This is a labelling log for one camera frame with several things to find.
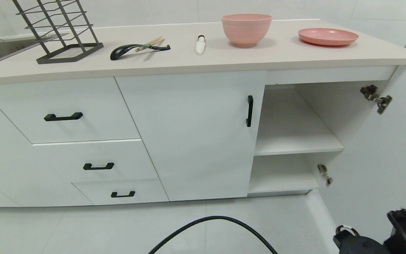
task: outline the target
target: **countertop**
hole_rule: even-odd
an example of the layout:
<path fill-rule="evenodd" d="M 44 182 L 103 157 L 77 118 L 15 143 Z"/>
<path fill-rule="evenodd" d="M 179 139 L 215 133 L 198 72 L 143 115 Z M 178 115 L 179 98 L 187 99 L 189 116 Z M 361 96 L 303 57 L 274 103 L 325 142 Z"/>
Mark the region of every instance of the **countertop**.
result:
<path fill-rule="evenodd" d="M 266 37 L 254 48 L 236 48 L 229 44 L 221 23 L 127 26 L 95 29 L 104 48 L 74 63 L 39 65 L 42 47 L 21 52 L 0 62 L 0 85 L 55 79 L 111 77 L 149 74 L 177 74 L 213 71 L 250 71 L 260 69 L 303 69 L 348 66 L 406 65 L 406 48 L 375 37 L 359 34 L 348 47 L 328 48 L 306 44 L 297 32 L 304 28 L 346 29 L 322 20 L 273 21 Z M 206 50 L 195 53 L 198 34 L 206 37 Z M 171 50 L 140 53 L 129 51 L 117 61 L 109 55 L 125 44 L 142 44 L 158 36 Z M 83 42 L 93 42 L 90 32 Z M 47 42 L 53 51 L 60 42 Z"/>

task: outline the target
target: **dish rack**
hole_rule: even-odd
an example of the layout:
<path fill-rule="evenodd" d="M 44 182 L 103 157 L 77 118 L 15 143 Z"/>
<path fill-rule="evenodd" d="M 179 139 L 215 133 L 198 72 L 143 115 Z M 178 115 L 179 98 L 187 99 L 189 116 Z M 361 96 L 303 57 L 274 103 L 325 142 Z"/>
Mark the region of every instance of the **dish rack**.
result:
<path fill-rule="evenodd" d="M 37 59 L 38 64 L 76 62 L 85 58 L 91 53 L 94 53 L 100 48 L 103 48 L 103 43 L 98 41 L 97 36 L 92 29 L 93 24 L 89 23 L 89 20 L 86 16 L 86 11 L 84 11 L 84 9 L 82 8 L 79 0 L 50 0 L 49 2 L 45 3 L 43 3 L 42 0 L 36 0 L 36 6 L 28 8 L 26 10 L 23 10 L 21 5 L 18 3 L 18 0 L 12 1 L 18 9 L 17 15 L 21 15 L 27 24 L 27 27 L 25 27 L 25 29 L 31 30 L 31 32 L 36 37 L 36 41 L 40 43 L 41 47 L 46 53 L 45 56 Z M 66 9 L 68 8 L 75 8 L 75 10 L 66 11 Z M 35 17 L 36 21 L 31 22 L 31 19 Z M 73 37 L 68 39 L 63 38 L 63 36 L 59 32 L 59 29 L 61 28 L 69 28 L 69 30 L 73 34 Z M 39 35 L 39 31 L 44 29 L 48 29 L 49 31 L 42 35 Z M 82 43 L 79 35 L 83 34 L 87 30 L 92 33 L 95 42 Z M 51 52 L 45 45 L 45 40 L 47 42 L 59 41 L 62 43 L 63 47 Z M 66 42 L 72 40 L 75 40 L 77 43 L 68 45 L 66 44 Z M 55 56 L 58 56 L 71 48 L 80 48 L 82 50 L 82 53 L 79 53 L 78 55 L 72 57 L 55 58 Z"/>

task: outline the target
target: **pink plate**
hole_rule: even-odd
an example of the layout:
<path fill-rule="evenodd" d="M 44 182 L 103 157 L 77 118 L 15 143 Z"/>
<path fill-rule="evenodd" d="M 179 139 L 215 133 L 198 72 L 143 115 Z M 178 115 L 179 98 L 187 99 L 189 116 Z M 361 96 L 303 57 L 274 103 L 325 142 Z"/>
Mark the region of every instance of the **pink plate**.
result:
<path fill-rule="evenodd" d="M 299 36 L 305 42 L 323 46 L 345 46 L 358 39 L 353 32 L 329 28 L 302 29 Z"/>

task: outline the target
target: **black spoon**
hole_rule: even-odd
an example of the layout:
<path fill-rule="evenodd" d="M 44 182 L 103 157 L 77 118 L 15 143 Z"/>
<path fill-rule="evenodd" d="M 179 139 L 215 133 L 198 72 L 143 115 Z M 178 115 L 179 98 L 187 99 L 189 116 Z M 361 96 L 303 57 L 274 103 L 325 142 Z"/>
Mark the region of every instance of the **black spoon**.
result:
<path fill-rule="evenodd" d="M 141 46 L 142 46 L 141 44 L 129 44 L 129 45 L 120 46 L 112 51 L 111 60 L 117 60 L 120 56 L 124 55 L 129 50 L 131 50 L 133 48 L 138 48 Z M 167 45 L 166 47 L 150 46 L 148 48 L 151 48 L 151 49 L 157 50 L 157 51 L 164 51 L 164 50 L 170 50 L 170 45 Z"/>

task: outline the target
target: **metal dish rack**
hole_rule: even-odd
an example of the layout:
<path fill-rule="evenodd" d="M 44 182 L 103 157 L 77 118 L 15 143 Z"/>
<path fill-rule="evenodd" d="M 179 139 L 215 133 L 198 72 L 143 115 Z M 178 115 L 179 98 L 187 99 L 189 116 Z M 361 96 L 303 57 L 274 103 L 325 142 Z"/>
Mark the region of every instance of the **metal dish rack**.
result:
<path fill-rule="evenodd" d="M 89 23 L 89 20 L 86 16 L 86 11 L 82 8 L 81 3 L 79 0 L 50 0 L 49 2 L 42 3 L 42 0 L 37 0 L 37 5 L 23 10 L 21 5 L 18 3 L 17 0 L 12 0 L 15 6 L 17 7 L 19 13 L 17 15 L 21 15 L 24 21 L 27 24 L 25 29 L 30 29 L 31 32 L 36 37 L 36 40 L 40 43 L 43 50 L 45 50 L 46 55 L 42 56 L 41 58 L 37 59 L 38 64 L 48 64 L 48 63 L 65 63 L 65 62 L 76 62 L 79 61 L 86 56 L 94 53 L 95 51 L 103 48 L 103 43 L 98 42 L 97 36 L 95 32 L 93 32 L 92 26 L 93 24 Z M 66 7 L 69 5 L 76 4 L 79 10 L 77 11 L 66 11 Z M 37 21 L 31 22 L 29 17 L 31 14 L 36 15 L 36 13 L 44 14 L 44 18 L 41 18 Z M 55 24 L 53 18 L 63 17 L 65 22 L 62 24 Z M 79 24 L 72 24 L 72 21 L 77 22 L 79 20 Z M 48 32 L 44 33 L 43 35 L 39 35 L 39 32 L 36 29 L 45 29 L 50 28 Z M 72 38 L 64 39 L 62 35 L 59 33 L 59 29 L 61 28 L 69 28 L 71 33 L 73 34 Z M 93 39 L 95 42 L 92 43 L 82 43 L 82 40 L 79 38 L 79 35 L 90 30 L 92 33 Z M 48 41 L 60 41 L 63 45 L 62 48 L 50 52 L 45 45 L 45 38 L 50 37 L 51 35 L 55 35 L 56 38 Z M 76 40 L 76 44 L 69 44 L 67 45 L 67 41 Z M 69 50 L 71 48 L 80 48 L 82 53 L 68 58 L 54 58 L 59 54 Z"/>

